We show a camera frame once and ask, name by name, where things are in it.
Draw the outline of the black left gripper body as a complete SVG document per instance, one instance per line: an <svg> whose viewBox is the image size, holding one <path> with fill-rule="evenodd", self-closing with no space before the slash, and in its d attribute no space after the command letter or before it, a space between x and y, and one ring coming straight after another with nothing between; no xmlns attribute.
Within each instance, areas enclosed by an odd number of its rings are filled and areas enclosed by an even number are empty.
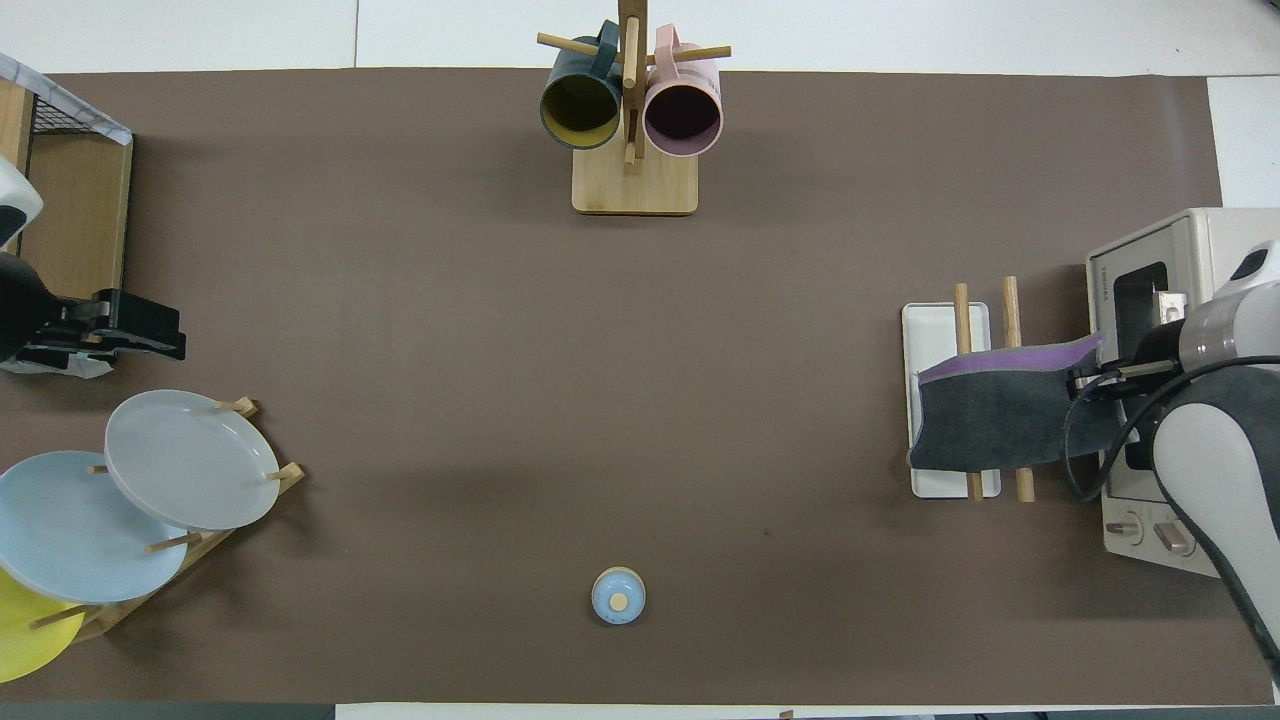
<svg viewBox="0 0 1280 720"><path fill-rule="evenodd" d="M91 323L104 316L106 301L65 299L51 293L38 273L9 252L0 252L0 363L38 352L90 350Z"/></svg>

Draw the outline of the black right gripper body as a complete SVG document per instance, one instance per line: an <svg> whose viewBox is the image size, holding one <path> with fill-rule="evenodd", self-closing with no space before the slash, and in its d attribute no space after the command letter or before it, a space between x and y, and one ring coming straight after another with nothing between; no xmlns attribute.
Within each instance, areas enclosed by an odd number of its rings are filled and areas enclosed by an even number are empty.
<svg viewBox="0 0 1280 720"><path fill-rule="evenodd" d="M1103 365L1121 375L1101 386L1102 396L1146 396L1184 373L1179 342L1184 322L1169 322L1151 329L1132 357Z"/></svg>

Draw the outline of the purple and grey towel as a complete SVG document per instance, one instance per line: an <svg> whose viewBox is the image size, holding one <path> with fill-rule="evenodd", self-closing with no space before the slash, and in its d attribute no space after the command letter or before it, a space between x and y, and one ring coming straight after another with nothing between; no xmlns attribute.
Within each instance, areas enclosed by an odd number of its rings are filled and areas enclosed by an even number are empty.
<svg viewBox="0 0 1280 720"><path fill-rule="evenodd" d="M1105 451L1123 425L1112 400L1074 405L1068 369L1096 364L1103 332L947 359L919 375L923 423L908 461L982 471Z"/></svg>

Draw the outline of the white towel rack wooden bars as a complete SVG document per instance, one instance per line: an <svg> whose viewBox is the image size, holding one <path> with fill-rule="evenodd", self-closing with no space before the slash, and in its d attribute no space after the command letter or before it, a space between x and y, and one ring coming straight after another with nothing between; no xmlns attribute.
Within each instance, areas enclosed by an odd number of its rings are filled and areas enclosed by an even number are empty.
<svg viewBox="0 0 1280 720"><path fill-rule="evenodd" d="M948 302L905 305L901 329L908 446L911 448L923 423L920 373L960 352L992 348L995 333L987 306L973 302L964 283L956 284ZM1004 478L1000 470L969 474L909 470L911 492L918 498L993 498L1001 493Z"/></svg>

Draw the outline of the wooden plate rack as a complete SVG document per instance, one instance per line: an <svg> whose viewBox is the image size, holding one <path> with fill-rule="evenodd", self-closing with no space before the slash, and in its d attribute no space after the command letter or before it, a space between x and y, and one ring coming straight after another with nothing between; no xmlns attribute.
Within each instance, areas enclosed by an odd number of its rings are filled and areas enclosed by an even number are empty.
<svg viewBox="0 0 1280 720"><path fill-rule="evenodd" d="M215 400L212 402L212 407L216 411L234 411L246 420L250 420L259 413L259 404L250 396L242 396L236 401ZM306 473L303 468L297 462L289 462L282 470L274 471L270 475L270 478L274 478L278 482L279 495L284 495L305 477ZM159 552L170 547L186 547L183 562L178 568L177 574L173 577L173 580L175 580L233 534L234 530L189 530L177 539L165 539L154 547L147 547L147 552ZM110 632L116 624L122 623L133 611L151 600L155 594L159 594L163 589L164 585L152 593L142 594L138 598L127 600L119 603L76 605L42 618L36 618L27 624L27 628L32 632L37 632L42 628L64 623L69 619L79 619L79 630L73 638L73 643L92 639Z"/></svg>

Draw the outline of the wooden shelf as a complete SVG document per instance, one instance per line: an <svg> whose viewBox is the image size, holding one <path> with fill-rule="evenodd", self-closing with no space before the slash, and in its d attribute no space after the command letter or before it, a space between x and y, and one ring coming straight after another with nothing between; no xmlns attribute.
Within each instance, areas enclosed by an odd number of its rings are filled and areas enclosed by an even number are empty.
<svg viewBox="0 0 1280 720"><path fill-rule="evenodd" d="M101 135L32 135L32 94L0 78L0 156L44 200L4 251L56 295L87 299L122 286L133 142Z"/></svg>

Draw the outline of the grey plate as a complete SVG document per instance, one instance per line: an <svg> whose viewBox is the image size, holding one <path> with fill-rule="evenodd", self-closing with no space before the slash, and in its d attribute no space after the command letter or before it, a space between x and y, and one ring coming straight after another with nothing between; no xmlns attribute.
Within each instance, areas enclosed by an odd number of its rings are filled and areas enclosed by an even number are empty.
<svg viewBox="0 0 1280 720"><path fill-rule="evenodd" d="M282 469L259 428L212 398L152 389L105 425L108 473L138 509L188 530L234 530L275 505Z"/></svg>

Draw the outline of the white toaster oven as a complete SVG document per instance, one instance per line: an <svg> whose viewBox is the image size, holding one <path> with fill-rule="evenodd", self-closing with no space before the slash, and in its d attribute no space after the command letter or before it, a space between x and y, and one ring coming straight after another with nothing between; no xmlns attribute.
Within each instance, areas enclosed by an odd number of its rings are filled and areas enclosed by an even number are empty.
<svg viewBox="0 0 1280 720"><path fill-rule="evenodd" d="M1102 361L1130 361L1142 340L1183 319L1230 281L1257 246L1280 240L1280 209L1192 208L1088 254L1091 329L1103 332ZM1103 546L1110 553L1217 577L1203 550L1158 491L1146 419L1120 452L1101 492Z"/></svg>

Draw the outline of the white patterned cloth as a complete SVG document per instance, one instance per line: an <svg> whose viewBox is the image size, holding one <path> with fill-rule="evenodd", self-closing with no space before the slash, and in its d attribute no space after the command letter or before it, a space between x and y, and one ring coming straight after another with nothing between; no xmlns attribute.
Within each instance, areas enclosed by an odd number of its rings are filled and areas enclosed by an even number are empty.
<svg viewBox="0 0 1280 720"><path fill-rule="evenodd" d="M82 97L78 97L65 87L60 86L58 82L50 79L38 70L18 61L15 58L6 55L5 53L0 53L0 78L4 78L10 83L22 87L23 90L31 94L44 96L68 110L70 110L70 108L64 105L64 102L73 102L73 104L83 102L84 105L92 106L91 104L86 102ZM113 142L119 143L120 146L129 146L133 142L132 131L125 126L120 124L119 122L116 122L115 119L110 118L110 115L108 115L105 111L100 113L102 114L104 120L109 123L111 127L110 136L105 138L109 138Z"/></svg>

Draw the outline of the yellow plate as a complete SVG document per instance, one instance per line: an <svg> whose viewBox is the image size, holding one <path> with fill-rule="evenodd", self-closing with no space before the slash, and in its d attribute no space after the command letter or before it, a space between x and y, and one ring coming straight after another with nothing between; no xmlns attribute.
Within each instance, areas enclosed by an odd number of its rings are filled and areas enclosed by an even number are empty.
<svg viewBox="0 0 1280 720"><path fill-rule="evenodd" d="M0 569L0 683L44 667L72 643L82 612L35 629L31 624L73 607L27 588Z"/></svg>

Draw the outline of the brown table mat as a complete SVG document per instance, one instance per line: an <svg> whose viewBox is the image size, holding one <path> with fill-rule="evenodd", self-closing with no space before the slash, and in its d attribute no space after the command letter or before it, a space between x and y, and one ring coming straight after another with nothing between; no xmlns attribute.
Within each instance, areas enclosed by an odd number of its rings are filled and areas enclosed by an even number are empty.
<svg viewBox="0 0 1280 720"><path fill-rule="evenodd" d="M58 77L134 133L125 287L188 355L0 373L0 471L175 388L307 477L0 702L1271 700L1221 584L1108 553L1055 468L905 462L901 306L1015 275L1027 342L1083 336L1092 249L1220 201L1203 79L731 72L685 218L575 213L545 79Z"/></svg>

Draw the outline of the pink mug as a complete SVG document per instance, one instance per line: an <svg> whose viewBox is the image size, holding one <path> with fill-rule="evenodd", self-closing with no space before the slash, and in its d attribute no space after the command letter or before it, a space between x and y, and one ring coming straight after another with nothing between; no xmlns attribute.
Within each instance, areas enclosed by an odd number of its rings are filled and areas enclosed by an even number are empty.
<svg viewBox="0 0 1280 720"><path fill-rule="evenodd" d="M723 129L719 68L712 59L678 60L698 50L673 24L655 32L655 65L648 76L643 126L648 142L676 158L695 158L716 145Z"/></svg>

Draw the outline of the wooden mug tree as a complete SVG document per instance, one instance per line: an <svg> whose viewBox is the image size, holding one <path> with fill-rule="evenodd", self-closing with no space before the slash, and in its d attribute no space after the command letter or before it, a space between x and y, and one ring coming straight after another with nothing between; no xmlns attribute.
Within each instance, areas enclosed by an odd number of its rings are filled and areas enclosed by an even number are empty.
<svg viewBox="0 0 1280 720"><path fill-rule="evenodd" d="M575 211L588 215L690 215L699 206L699 158L705 152L695 158L676 158L658 151L648 142L643 105L648 76L655 65L655 36L659 27L649 29L648 0L616 0L616 4L617 17L609 20L620 26L620 50L616 56L622 79L620 128L600 147L570 149L573 155L571 205ZM540 33L538 42L557 49L558 54L562 49L588 56L608 54L581 44L577 38L548 33ZM677 53L676 58L712 59L717 64L731 54L728 46L699 46L698 50Z"/></svg>

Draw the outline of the dark teal mug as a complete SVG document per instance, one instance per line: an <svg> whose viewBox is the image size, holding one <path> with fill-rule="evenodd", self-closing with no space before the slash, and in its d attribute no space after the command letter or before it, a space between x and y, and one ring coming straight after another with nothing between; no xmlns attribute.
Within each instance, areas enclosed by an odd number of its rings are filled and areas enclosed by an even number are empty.
<svg viewBox="0 0 1280 720"><path fill-rule="evenodd" d="M553 140L572 150L589 150L607 143L620 128L620 26L604 20L596 36L577 41L608 54L588 56L562 49L543 90L539 113Z"/></svg>

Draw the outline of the small blue bell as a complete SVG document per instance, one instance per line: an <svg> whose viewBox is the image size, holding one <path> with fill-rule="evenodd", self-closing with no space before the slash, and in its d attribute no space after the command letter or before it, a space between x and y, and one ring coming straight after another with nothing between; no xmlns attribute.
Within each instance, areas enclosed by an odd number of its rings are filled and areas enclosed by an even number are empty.
<svg viewBox="0 0 1280 720"><path fill-rule="evenodd" d="M646 588L640 575L626 566L607 568L593 582L591 610L609 625L627 625L643 615L646 606Z"/></svg>

